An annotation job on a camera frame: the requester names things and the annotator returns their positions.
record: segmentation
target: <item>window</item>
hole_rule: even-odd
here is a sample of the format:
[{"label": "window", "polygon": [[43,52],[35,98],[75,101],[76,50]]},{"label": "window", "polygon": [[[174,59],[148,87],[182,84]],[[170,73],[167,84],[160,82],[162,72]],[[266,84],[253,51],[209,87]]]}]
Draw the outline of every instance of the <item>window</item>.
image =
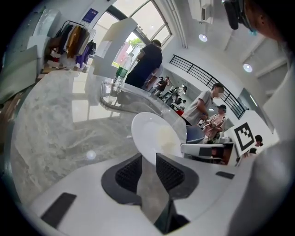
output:
[{"label": "window", "polygon": [[108,29],[116,22],[118,22],[118,20],[107,12],[101,16],[96,25],[93,27],[93,29],[96,30],[96,34],[93,38],[96,45],[100,44]]},{"label": "window", "polygon": [[147,0],[117,0],[113,6],[129,17],[146,1]]},{"label": "window", "polygon": [[161,29],[160,32],[153,39],[157,39],[163,44],[165,39],[168,38],[169,36],[170,36],[170,33],[167,29],[167,26],[164,26],[164,28]]},{"label": "window", "polygon": [[138,27],[148,39],[151,39],[157,30],[165,24],[151,1],[138,10],[132,18],[138,23]]}]

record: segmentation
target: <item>table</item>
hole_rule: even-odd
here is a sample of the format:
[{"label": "table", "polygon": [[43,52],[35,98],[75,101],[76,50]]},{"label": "table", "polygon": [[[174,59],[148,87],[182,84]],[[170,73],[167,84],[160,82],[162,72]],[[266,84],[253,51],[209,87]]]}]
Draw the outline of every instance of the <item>table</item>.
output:
[{"label": "table", "polygon": [[[125,84],[132,100],[121,110],[111,109],[107,105],[116,97],[104,91],[101,98],[103,81],[111,82],[78,71],[52,71],[26,97],[11,142],[12,174],[23,204],[82,166],[138,153],[131,137],[138,112],[157,108],[185,143],[185,122],[160,99]],[[88,151],[96,157],[88,158]]]}]

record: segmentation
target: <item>blue sign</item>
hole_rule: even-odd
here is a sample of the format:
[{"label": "blue sign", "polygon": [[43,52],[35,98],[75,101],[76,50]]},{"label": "blue sign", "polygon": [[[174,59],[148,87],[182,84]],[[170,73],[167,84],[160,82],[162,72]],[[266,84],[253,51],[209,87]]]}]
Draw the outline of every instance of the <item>blue sign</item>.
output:
[{"label": "blue sign", "polygon": [[90,8],[82,20],[85,22],[91,23],[91,21],[94,19],[94,17],[97,15],[97,13],[98,13],[98,11]]}]

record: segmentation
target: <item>black railing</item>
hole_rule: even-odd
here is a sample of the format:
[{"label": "black railing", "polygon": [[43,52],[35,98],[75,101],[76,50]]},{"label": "black railing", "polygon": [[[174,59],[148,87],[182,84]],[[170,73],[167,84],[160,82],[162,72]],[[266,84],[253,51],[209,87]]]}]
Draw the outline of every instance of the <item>black railing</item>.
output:
[{"label": "black railing", "polygon": [[[173,55],[170,64],[177,66],[178,68],[186,71],[193,77],[200,80],[207,87],[212,89],[213,84],[219,83],[219,81],[210,75],[207,71],[198,67],[197,65],[189,62],[188,60],[181,58],[179,56]],[[224,87],[224,94],[221,99],[226,103],[226,105],[233,111],[238,119],[242,117],[245,112],[245,109],[240,104],[237,98],[226,88]]]}]

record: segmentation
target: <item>white plate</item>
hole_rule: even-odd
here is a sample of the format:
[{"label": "white plate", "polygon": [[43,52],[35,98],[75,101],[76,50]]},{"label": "white plate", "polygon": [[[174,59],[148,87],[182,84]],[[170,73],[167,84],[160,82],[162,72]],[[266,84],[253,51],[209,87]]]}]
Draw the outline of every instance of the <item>white plate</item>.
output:
[{"label": "white plate", "polygon": [[137,114],[132,121],[131,133],[138,151],[154,165],[156,153],[183,157],[176,132],[160,116],[149,112]]}]

